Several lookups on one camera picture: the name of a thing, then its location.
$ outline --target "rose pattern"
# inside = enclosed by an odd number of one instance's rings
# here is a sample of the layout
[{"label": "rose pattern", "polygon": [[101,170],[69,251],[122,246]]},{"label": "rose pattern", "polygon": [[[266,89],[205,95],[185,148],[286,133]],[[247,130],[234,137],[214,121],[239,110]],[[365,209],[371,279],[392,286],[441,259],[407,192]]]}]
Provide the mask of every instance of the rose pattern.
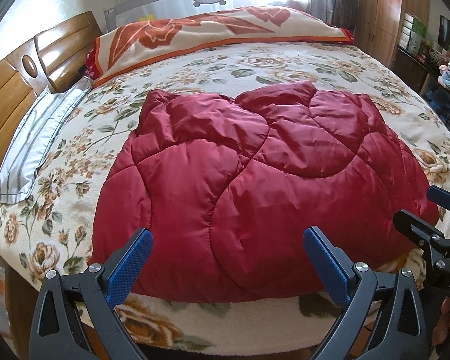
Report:
[{"label": "rose pattern", "polygon": [[413,152],[428,181],[443,184],[447,174],[450,172],[445,161],[432,151],[415,149]]},{"label": "rose pattern", "polygon": [[175,340],[183,337],[183,332],[167,317],[152,313],[138,302],[127,300],[115,311],[133,340],[140,344],[170,348]]},{"label": "rose pattern", "polygon": [[59,261],[60,253],[55,245],[39,242],[35,250],[30,254],[29,267],[31,273],[43,280],[49,269],[54,269]]},{"label": "rose pattern", "polygon": [[14,244],[17,242],[18,232],[19,232],[20,223],[17,218],[17,214],[12,212],[8,216],[7,223],[5,223],[5,229],[3,235],[5,237],[5,242],[7,245]]},{"label": "rose pattern", "polygon": [[371,95],[370,98],[371,98],[373,104],[375,104],[375,106],[381,112],[385,112],[385,113],[387,113],[389,115],[393,115],[393,116],[400,116],[405,112],[402,107],[400,107],[399,105],[394,104],[388,100],[382,99],[382,98],[380,98],[378,96],[374,96],[374,95]]},{"label": "rose pattern", "polygon": [[[236,97],[259,86],[300,80],[312,82],[318,90],[369,94],[430,183],[450,190],[450,135],[444,125],[395,75],[357,48],[302,42],[227,45],[141,67],[95,88],[68,118],[37,170],[32,195],[17,205],[0,204],[0,254],[36,288],[48,269],[62,274],[86,269],[100,187],[136,128],[150,89]],[[396,272],[413,261],[421,261],[416,251],[380,270]],[[423,267],[415,265],[421,285]],[[198,351],[214,345],[202,337],[190,341],[173,314],[143,305],[138,295],[131,294],[117,313],[138,342]],[[322,313],[323,318],[329,315]],[[310,319],[310,332],[313,324]]]}]

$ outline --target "wooden headboard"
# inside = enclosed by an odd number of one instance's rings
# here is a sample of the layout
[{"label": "wooden headboard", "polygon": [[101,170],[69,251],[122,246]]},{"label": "wooden headboard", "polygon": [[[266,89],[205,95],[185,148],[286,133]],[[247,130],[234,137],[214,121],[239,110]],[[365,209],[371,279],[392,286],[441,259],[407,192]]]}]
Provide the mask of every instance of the wooden headboard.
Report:
[{"label": "wooden headboard", "polygon": [[0,61],[0,165],[18,124],[45,87],[64,92],[80,78],[94,40],[92,12],[37,34]]}]

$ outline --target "screw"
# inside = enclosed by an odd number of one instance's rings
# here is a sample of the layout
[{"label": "screw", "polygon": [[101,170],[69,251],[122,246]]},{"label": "screw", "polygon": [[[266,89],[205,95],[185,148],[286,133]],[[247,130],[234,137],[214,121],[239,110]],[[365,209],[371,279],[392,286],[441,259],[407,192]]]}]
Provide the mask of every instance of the screw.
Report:
[{"label": "screw", "polygon": [[408,268],[402,268],[402,275],[405,276],[406,278],[411,278],[412,271],[409,270]]},{"label": "screw", "polygon": [[94,274],[95,272],[98,272],[100,268],[102,268],[102,266],[96,262],[88,267],[88,271]]},{"label": "screw", "polygon": [[45,275],[45,277],[47,279],[53,279],[55,276],[56,276],[56,270],[55,269],[50,269]]},{"label": "screw", "polygon": [[356,268],[357,271],[360,271],[360,272],[368,271],[368,265],[365,264],[364,262],[357,262],[355,264],[355,268]]}]

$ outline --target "red quilted comforter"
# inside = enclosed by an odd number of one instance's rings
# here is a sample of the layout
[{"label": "red quilted comforter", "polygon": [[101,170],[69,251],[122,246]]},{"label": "red quilted comforter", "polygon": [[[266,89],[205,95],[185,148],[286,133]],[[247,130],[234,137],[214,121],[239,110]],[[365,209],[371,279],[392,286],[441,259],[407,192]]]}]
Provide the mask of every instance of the red quilted comforter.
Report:
[{"label": "red quilted comforter", "polygon": [[138,227],[154,249],[133,292],[243,302],[322,289],[302,247],[319,226],[373,268],[413,245],[392,225],[437,207],[408,147],[366,95],[279,84],[241,94],[150,91],[102,187],[90,261]]}]

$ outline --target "pillow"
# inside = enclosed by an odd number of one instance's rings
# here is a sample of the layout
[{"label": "pillow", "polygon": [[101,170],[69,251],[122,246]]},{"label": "pillow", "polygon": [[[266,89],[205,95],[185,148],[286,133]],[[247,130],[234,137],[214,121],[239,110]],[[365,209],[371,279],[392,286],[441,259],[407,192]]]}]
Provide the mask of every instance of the pillow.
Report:
[{"label": "pillow", "polygon": [[65,93],[46,88],[37,97],[15,131],[0,167],[0,203],[16,204],[32,192],[37,168],[70,113],[92,88],[92,80],[81,78]]}]

